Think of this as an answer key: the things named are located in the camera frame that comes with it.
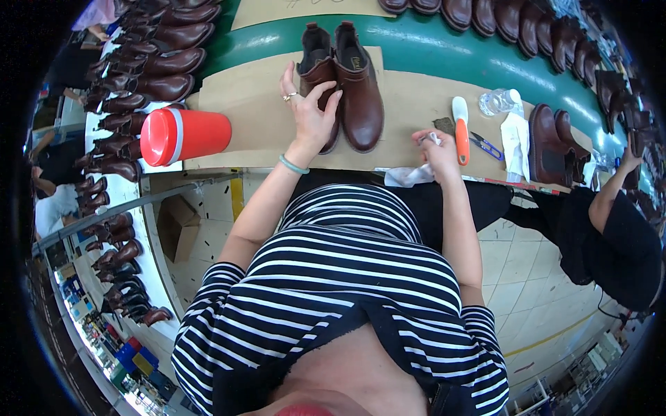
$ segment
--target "orange and white tool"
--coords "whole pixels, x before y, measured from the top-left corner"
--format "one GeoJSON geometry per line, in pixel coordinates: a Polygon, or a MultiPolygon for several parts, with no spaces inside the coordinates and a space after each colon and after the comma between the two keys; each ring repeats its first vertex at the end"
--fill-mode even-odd
{"type": "Polygon", "coordinates": [[[467,101],[462,97],[454,97],[452,103],[454,120],[456,122],[456,148],[458,149],[458,164],[466,166],[470,161],[470,136],[467,130],[467,121],[470,114],[467,110],[467,101]]]}

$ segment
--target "orange handle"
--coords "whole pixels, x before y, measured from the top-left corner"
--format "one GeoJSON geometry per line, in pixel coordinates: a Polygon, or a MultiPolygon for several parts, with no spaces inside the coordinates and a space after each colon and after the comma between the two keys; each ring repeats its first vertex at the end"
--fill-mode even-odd
{"type": "Polygon", "coordinates": [[[458,149],[458,164],[467,166],[470,161],[470,136],[462,118],[456,121],[456,148],[458,149]]]}

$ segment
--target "bracelet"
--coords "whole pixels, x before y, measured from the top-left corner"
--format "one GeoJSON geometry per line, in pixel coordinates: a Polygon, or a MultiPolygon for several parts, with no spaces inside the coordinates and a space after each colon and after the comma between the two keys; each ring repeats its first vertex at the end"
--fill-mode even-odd
{"type": "Polygon", "coordinates": [[[310,168],[305,168],[305,169],[299,168],[298,166],[296,166],[295,164],[293,164],[289,160],[287,160],[284,157],[284,153],[282,153],[280,155],[280,161],[282,162],[283,165],[285,165],[286,167],[288,167],[289,169],[293,170],[296,173],[300,173],[301,175],[305,175],[305,174],[310,173],[310,168]]]}

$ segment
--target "red lid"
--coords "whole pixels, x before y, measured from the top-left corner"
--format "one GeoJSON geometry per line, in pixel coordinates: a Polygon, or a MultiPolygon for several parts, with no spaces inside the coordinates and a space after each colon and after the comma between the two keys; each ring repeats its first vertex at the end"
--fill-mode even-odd
{"type": "Polygon", "coordinates": [[[165,166],[176,149],[178,128],[167,108],[152,111],[141,127],[141,156],[151,166],[165,166]]]}

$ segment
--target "metal bar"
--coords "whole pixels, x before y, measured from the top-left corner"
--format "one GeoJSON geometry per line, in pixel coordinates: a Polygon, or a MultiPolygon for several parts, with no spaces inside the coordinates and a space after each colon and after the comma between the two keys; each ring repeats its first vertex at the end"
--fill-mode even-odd
{"type": "Polygon", "coordinates": [[[75,223],[69,224],[68,226],[54,232],[53,234],[49,234],[48,236],[42,238],[40,241],[35,242],[33,244],[33,256],[36,256],[39,253],[43,253],[48,247],[52,246],[58,241],[64,240],[68,236],[76,234],[77,232],[84,230],[85,228],[88,228],[89,226],[96,224],[102,220],[106,220],[107,218],[110,218],[114,215],[122,214],[127,210],[136,208],[137,206],[142,206],[145,204],[150,204],[152,202],[161,201],[165,198],[168,198],[169,196],[182,194],[183,192],[194,190],[204,185],[214,184],[217,182],[224,182],[225,180],[230,180],[238,177],[239,177],[238,173],[224,174],[222,176],[219,176],[218,178],[210,178],[206,180],[193,182],[187,185],[177,186],[176,188],[165,190],[164,192],[160,192],[158,194],[141,196],[140,198],[137,198],[135,200],[125,202],[118,206],[114,206],[113,208],[109,208],[106,212],[104,212],[101,215],[91,215],[89,217],[83,218],[79,221],[76,221],[75,223]]]}

